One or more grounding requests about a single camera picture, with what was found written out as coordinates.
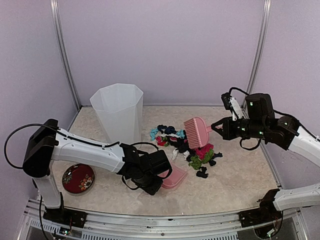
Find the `pink plastic dustpan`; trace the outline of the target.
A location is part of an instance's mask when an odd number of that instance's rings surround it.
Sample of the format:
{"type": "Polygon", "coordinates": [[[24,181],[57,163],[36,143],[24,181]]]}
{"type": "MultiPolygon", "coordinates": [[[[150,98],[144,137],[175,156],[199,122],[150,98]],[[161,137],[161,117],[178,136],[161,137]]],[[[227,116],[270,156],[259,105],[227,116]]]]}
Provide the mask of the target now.
{"type": "Polygon", "coordinates": [[[187,175],[188,173],[185,170],[173,165],[172,173],[163,180],[161,187],[165,189],[173,189],[181,184],[187,175]]]}

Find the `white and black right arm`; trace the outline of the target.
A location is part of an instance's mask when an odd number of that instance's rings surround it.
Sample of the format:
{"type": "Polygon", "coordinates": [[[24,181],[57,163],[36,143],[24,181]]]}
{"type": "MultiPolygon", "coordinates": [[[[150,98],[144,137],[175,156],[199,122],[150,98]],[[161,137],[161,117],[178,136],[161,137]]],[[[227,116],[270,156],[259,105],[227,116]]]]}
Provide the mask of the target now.
{"type": "MultiPolygon", "coordinates": [[[[224,117],[213,123],[211,129],[224,140],[240,138],[241,141],[251,138],[265,144],[275,144],[286,151],[296,153],[316,166],[320,164],[320,139],[310,133],[300,121],[292,115],[282,113],[280,118],[275,115],[269,94],[255,93],[245,97],[248,117],[242,115],[242,109],[229,92],[222,94],[226,110],[232,112],[232,117],[224,117]]],[[[276,211],[291,208],[311,207],[320,204],[320,185],[294,189],[269,190],[260,201],[256,210],[256,218],[266,222],[276,211]]]]}

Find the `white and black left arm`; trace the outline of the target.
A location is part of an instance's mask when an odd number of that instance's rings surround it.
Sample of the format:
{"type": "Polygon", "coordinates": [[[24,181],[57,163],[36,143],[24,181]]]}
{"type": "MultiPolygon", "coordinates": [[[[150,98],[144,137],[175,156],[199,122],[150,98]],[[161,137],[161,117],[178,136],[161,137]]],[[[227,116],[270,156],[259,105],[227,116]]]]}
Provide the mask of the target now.
{"type": "Polygon", "coordinates": [[[37,131],[29,138],[22,165],[23,171],[34,180],[44,205],[50,214],[63,223],[70,211],[63,206],[63,196],[58,190],[52,171],[54,161],[67,161],[105,169],[131,180],[137,189],[153,196],[173,169],[166,153],[157,148],[148,153],[136,148],[137,143],[119,141],[103,143],[72,134],[49,119],[35,124],[37,131]]]}

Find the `pink hand brush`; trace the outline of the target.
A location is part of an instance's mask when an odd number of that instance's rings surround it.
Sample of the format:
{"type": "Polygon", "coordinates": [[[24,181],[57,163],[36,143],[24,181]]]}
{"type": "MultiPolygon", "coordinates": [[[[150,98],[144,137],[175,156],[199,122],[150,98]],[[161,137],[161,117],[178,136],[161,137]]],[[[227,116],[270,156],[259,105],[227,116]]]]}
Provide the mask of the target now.
{"type": "Polygon", "coordinates": [[[209,142],[209,133],[213,130],[201,117],[193,117],[183,123],[190,149],[202,148],[209,142]]]}

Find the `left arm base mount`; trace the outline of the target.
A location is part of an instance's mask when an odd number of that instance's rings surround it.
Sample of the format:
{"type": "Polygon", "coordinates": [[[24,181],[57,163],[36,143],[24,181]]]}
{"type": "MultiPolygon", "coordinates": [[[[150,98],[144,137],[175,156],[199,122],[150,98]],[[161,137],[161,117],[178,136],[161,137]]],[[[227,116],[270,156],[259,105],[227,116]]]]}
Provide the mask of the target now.
{"type": "Polygon", "coordinates": [[[64,198],[61,192],[59,200],[60,205],[58,207],[47,207],[45,205],[43,218],[54,223],[69,226],[70,228],[76,227],[83,229],[88,213],[85,211],[66,208],[64,206],[64,198]]]}

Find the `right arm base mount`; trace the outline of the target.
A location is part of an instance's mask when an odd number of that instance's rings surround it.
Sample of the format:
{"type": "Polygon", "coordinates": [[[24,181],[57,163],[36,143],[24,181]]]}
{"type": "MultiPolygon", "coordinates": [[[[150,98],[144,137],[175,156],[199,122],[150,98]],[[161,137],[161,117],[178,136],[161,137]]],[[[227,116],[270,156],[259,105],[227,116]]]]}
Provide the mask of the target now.
{"type": "Polygon", "coordinates": [[[260,200],[259,206],[251,210],[244,210],[238,213],[242,228],[260,225],[283,218],[283,212],[277,210],[273,201],[280,189],[269,190],[260,200]]]}

